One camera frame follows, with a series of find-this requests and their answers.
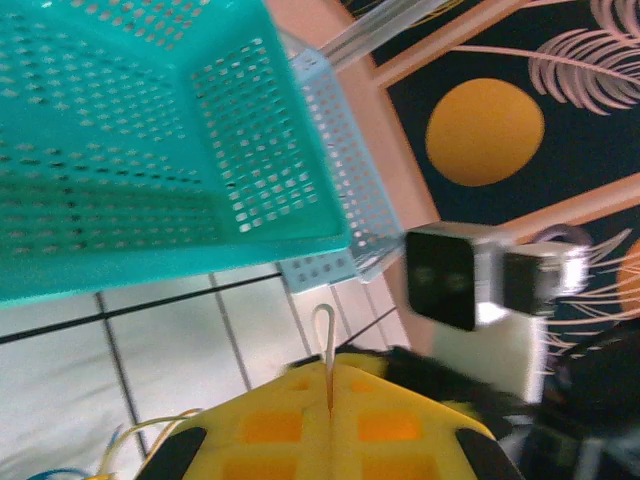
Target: orange circle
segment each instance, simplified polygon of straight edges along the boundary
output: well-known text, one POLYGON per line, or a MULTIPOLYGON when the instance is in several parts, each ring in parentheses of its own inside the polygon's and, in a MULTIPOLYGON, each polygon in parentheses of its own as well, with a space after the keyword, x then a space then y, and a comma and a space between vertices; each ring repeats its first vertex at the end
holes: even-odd
POLYGON ((631 246, 616 275, 620 308, 623 312, 640 309, 640 273, 637 273, 638 271, 640 271, 640 240, 631 246))
POLYGON ((502 80, 476 78, 440 99, 425 141, 429 160, 442 175, 479 187, 520 170, 543 135, 542 110, 529 95, 502 80))

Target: light blue plastic basket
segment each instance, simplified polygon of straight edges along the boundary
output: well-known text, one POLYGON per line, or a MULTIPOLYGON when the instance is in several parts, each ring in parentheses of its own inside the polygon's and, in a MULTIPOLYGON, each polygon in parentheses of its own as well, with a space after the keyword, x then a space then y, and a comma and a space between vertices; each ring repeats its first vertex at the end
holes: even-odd
POLYGON ((257 0, 0 3, 0 305, 344 248, 257 0))
POLYGON ((291 64, 328 152, 327 163, 351 231, 348 249, 280 262, 294 293, 359 277, 373 280, 402 253, 400 221, 331 65, 289 39, 291 64))

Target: white tile floor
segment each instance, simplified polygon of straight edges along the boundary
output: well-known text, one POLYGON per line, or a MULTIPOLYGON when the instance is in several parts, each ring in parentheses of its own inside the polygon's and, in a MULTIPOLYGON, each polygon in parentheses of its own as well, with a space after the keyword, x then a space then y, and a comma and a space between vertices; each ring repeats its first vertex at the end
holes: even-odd
MULTIPOLYGON (((318 351, 311 311, 334 307, 344 341, 408 345, 383 278, 290 295, 274 265, 0 310, 0 478, 95 473, 123 425, 210 408, 318 351)), ((116 461, 131 479, 157 430, 116 461)))

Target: teal plastic basket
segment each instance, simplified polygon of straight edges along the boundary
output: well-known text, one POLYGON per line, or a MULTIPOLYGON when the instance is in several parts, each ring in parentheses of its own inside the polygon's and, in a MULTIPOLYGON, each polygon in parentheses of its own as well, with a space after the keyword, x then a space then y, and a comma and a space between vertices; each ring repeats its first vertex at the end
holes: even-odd
POLYGON ((0 305, 344 248, 256 0, 0 4, 0 305))

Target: floor tile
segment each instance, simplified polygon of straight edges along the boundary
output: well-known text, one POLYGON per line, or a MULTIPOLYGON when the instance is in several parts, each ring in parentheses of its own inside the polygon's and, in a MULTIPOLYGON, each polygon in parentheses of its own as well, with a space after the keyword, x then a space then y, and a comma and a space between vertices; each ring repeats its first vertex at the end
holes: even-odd
POLYGON ((145 283, 133 287, 106 290, 104 301, 108 310, 131 307, 141 303, 153 302, 175 297, 185 293, 211 288, 208 275, 176 278, 163 282, 145 283))
POLYGON ((373 302, 373 313, 377 317, 388 312, 395 306, 384 275, 378 275, 371 283, 366 284, 365 287, 373 302))
POLYGON ((411 348, 409 339, 407 338, 407 332, 402 326, 402 321, 398 312, 391 312, 385 318, 380 320, 380 329, 387 342, 392 347, 398 345, 400 347, 411 348))
MULTIPOLYGON (((24 480, 75 467, 95 474, 115 429, 129 417, 102 322, 0 348, 0 478, 24 480)), ((129 480, 142 458, 135 440, 114 464, 129 480)))
POLYGON ((46 327, 98 313, 93 295, 78 295, 49 302, 0 310, 0 336, 46 327))
MULTIPOLYGON (((307 290, 304 293, 297 293, 292 295, 293 303, 296 307, 296 311, 298 312, 298 318, 300 318, 300 324, 302 325, 302 329, 304 330, 304 334, 307 337, 307 341, 309 342, 309 347, 311 348, 311 352, 316 354, 319 353, 320 347, 318 345, 318 339, 316 336, 314 324, 313 324, 313 310, 323 303, 331 306, 333 311, 335 312, 335 322, 336 322, 336 345, 340 345, 342 342, 347 340, 351 334, 347 331, 345 326, 345 320, 342 318, 340 313, 340 309, 338 308, 336 301, 331 293, 331 288, 317 287, 312 290, 307 290)), ((319 321, 320 327, 323 327, 326 324, 327 317, 324 313, 318 313, 320 315, 319 321)), ((326 337, 326 330, 322 330, 322 335, 326 337)), ((326 343, 326 338, 322 338, 323 345, 326 343)))
POLYGON ((215 279, 218 286, 228 285, 229 283, 243 282, 252 278, 264 277, 277 273, 278 269, 273 263, 265 263, 262 265, 253 265, 251 267, 236 268, 234 270, 224 270, 215 273, 215 279))
MULTIPOLYGON (((369 299, 364 290, 364 286, 359 280, 353 279, 342 282, 334 286, 335 292, 340 300, 340 306, 346 317, 347 325, 354 335, 373 322, 376 317, 369 303, 369 299)), ((360 348, 371 348, 374 350, 386 350, 387 345, 380 333, 378 325, 374 325, 361 335, 353 344, 360 348)))
POLYGON ((141 421, 212 408, 246 391, 214 294, 109 321, 141 421))
POLYGON ((307 356, 280 278, 223 290, 220 296, 253 388, 307 356))

